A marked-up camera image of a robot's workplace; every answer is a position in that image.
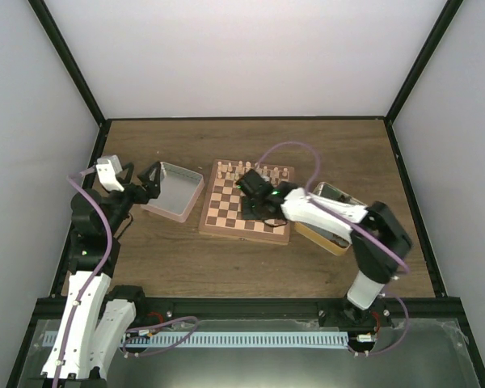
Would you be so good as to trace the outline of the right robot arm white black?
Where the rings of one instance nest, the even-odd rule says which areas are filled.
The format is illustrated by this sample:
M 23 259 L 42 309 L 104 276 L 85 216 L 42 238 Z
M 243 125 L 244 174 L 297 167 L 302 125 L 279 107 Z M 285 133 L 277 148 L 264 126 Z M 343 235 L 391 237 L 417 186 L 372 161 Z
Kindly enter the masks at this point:
M 372 315 L 372 304 L 399 271 L 408 272 L 405 257 L 413 243 L 390 208 L 379 201 L 357 205 L 327 199 L 295 183 L 274 187 L 250 169 L 237 182 L 242 208 L 260 221 L 276 219 L 313 226 L 336 235 L 353 249 L 358 272 L 346 293 L 345 320 L 360 326 Z

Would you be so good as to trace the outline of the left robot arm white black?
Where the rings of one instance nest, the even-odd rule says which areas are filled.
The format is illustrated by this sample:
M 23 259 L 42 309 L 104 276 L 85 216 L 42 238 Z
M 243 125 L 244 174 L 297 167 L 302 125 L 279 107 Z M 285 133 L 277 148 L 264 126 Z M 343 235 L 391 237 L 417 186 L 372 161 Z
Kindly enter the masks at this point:
M 72 175 L 67 178 L 77 191 L 70 202 L 68 295 L 52 351 L 30 387 L 105 387 L 124 332 L 149 317 L 141 287 L 110 286 L 120 251 L 117 231 L 134 205 L 159 197 L 166 174 L 154 162 L 134 183 L 133 169 L 112 155 L 81 172 L 96 173 L 106 196 L 80 187 Z

